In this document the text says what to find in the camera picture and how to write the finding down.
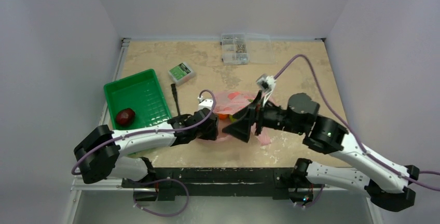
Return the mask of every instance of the pink plastic bag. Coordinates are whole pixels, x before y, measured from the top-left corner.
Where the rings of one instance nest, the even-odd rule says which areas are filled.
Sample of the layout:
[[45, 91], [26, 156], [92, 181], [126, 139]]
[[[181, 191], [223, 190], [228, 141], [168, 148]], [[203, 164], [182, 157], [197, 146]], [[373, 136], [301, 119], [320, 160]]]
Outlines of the pink plastic bag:
[[[214, 96], [217, 103], [214, 108], [214, 113], [233, 115], [249, 105], [257, 94], [242, 91], [224, 91], [215, 93]], [[222, 129], [229, 124], [231, 124], [229, 118], [219, 120], [217, 141], [221, 142], [231, 138], [230, 135], [222, 132]], [[251, 132], [255, 133], [255, 125], [251, 127]], [[265, 129], [263, 129], [261, 134], [257, 136], [257, 139], [260, 141], [261, 145], [268, 145], [271, 143], [270, 137]]]

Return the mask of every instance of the green label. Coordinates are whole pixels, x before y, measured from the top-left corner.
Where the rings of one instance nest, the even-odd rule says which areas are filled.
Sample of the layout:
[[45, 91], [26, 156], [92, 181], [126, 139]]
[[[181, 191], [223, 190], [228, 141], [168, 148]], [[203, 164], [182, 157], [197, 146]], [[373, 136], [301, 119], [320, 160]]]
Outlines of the green label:
[[183, 63], [170, 69], [170, 72], [173, 75], [173, 77], [176, 78], [177, 80], [180, 80], [183, 77], [185, 77], [187, 74], [191, 73], [191, 71]]

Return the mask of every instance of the green tray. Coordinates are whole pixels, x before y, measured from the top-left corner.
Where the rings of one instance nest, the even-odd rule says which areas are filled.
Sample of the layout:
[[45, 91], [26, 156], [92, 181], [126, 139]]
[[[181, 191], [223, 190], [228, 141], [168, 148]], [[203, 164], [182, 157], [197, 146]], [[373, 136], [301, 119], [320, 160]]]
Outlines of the green tray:
[[[104, 86], [108, 111], [116, 130], [132, 130], [160, 124], [171, 118], [165, 97], [153, 69], [110, 82]], [[131, 108], [136, 113], [128, 127], [115, 122], [118, 112]]]

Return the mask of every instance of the small box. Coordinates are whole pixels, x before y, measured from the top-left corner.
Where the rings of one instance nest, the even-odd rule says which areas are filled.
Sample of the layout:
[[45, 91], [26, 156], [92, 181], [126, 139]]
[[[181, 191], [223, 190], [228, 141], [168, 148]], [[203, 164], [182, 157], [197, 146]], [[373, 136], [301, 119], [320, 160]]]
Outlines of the small box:
[[261, 34], [223, 34], [222, 60], [224, 65], [248, 63], [274, 64], [270, 36]]
[[186, 62], [182, 62], [176, 67], [170, 69], [168, 74], [171, 76], [174, 83], [176, 83], [176, 86], [180, 86], [196, 76], [196, 72], [194, 72]]

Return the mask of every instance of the beige table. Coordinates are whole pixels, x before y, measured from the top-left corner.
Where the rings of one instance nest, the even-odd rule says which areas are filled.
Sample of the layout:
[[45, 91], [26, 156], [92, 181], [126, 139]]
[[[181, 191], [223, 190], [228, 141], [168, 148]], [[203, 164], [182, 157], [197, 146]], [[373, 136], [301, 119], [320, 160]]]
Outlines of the beige table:
[[[221, 61], [221, 46], [217, 41], [132, 41], [128, 49], [122, 78], [153, 68], [173, 116], [177, 115], [168, 70], [181, 62], [187, 62], [197, 76], [177, 88], [182, 113], [197, 110], [197, 96], [202, 89], [220, 92], [242, 90], [257, 92], [255, 80], [262, 74], [275, 75], [294, 55], [307, 55], [318, 75], [324, 93], [342, 116], [345, 116], [332, 68], [322, 42], [272, 42], [276, 64], [249, 64], [224, 66]], [[287, 105], [288, 98], [305, 92], [321, 104], [320, 114], [334, 118], [322, 101], [314, 84], [309, 67], [297, 59], [278, 78], [273, 94], [275, 101]], [[331, 166], [346, 166], [344, 162], [316, 153], [302, 145], [304, 136], [269, 130], [272, 144], [261, 146], [255, 136], [249, 143], [235, 138], [223, 143], [195, 140], [187, 145], [157, 148], [139, 152], [159, 167], [291, 167], [298, 158], [309, 158]]]

